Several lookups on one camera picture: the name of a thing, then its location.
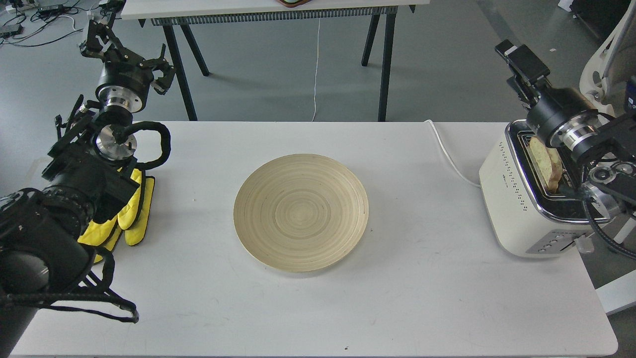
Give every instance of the round plate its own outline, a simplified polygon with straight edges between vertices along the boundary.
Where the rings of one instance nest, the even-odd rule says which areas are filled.
[[[315,154],[274,159],[247,178],[234,226],[247,251],[291,272],[325,268],[357,244],[369,218],[362,183],[347,167]]]

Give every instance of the table leg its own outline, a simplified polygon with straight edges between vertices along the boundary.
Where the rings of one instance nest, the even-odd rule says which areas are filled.
[[[203,60],[203,55],[201,54],[201,50],[199,50],[194,35],[192,35],[190,25],[181,25],[181,30],[183,30],[183,34],[186,36],[186,40],[188,40],[188,45],[190,45],[190,50],[192,50],[192,54],[195,56],[195,60],[197,60],[197,64],[199,65],[201,74],[208,77],[210,75],[210,71],[208,71],[207,69],[207,65]]]
[[[378,29],[378,21],[380,21],[380,15],[371,15],[369,33],[366,35],[366,43],[364,44],[364,52],[362,54],[363,67],[369,64],[369,56],[371,55],[371,47],[373,47],[373,40],[375,39],[375,31]]]
[[[393,55],[393,34],[396,27],[396,14],[387,14],[384,31],[384,55],[382,57],[382,82],[380,83],[380,109],[378,122],[386,122],[387,100],[389,98],[389,77],[391,75],[391,56]]]
[[[179,88],[181,89],[181,96],[183,97],[183,104],[186,106],[186,112],[188,113],[188,119],[197,120],[197,113],[195,112],[195,105],[192,102],[192,95],[190,94],[190,88],[188,87],[188,79],[186,73],[183,70],[183,63],[181,62],[181,54],[179,53],[179,47],[177,46],[177,39],[174,37],[174,30],[171,25],[163,27],[163,33],[165,34],[165,40],[168,43],[168,50],[170,51],[170,57],[172,58],[172,65],[177,70],[177,81],[179,82]]]

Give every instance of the oven mitt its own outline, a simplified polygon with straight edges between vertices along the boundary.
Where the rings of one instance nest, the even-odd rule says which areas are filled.
[[[142,192],[143,201],[139,205],[137,218],[123,233],[126,243],[130,246],[135,246],[140,243],[146,236],[148,218],[150,217],[150,205],[152,203],[153,191],[155,190],[155,178],[153,176],[147,176],[144,184],[144,191]]]
[[[126,243],[130,246],[134,246],[144,239],[155,188],[155,178],[152,176],[146,178],[145,173],[138,169],[135,169],[130,177],[139,183],[139,188],[126,206],[121,209],[117,216],[103,224],[90,222],[84,234],[78,238],[78,242],[113,251],[122,231]],[[94,263],[101,260],[102,257],[96,255]]]

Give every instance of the toast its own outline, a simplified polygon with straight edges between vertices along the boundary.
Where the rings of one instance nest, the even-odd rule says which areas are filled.
[[[554,194],[558,190],[558,183],[563,175],[563,164],[558,151],[547,148],[537,137],[530,139],[529,150],[532,152],[540,175],[543,177],[543,185],[547,192]]]

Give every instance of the table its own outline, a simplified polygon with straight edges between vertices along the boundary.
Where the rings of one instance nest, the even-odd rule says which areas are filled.
[[[479,189],[426,123],[164,122],[169,161],[146,239],[118,245],[113,289],[141,320],[41,310],[17,355],[599,356],[617,342],[570,250],[522,259],[496,243]],[[459,169],[478,168],[506,124],[438,124]],[[158,138],[138,134],[140,160]],[[363,183],[367,229],[342,261],[291,274],[242,247],[243,181],[293,153],[334,158]]]
[[[370,15],[371,24],[369,25],[361,61],[362,66],[367,66],[380,15],[386,15],[380,104],[378,107],[378,121],[385,122],[389,97],[393,35],[398,6],[410,5],[411,11],[415,11],[416,4],[428,3],[430,3],[430,0],[315,0],[289,9],[276,0],[128,0],[121,12],[121,17],[124,20],[140,20],[142,25],[142,19],[150,18],[153,25],[163,27],[170,56],[177,70],[177,81],[179,82],[188,118],[189,120],[197,120],[188,80],[181,62],[181,54],[172,28],[174,25],[181,26],[201,74],[209,76],[210,71],[190,30],[191,24]]]

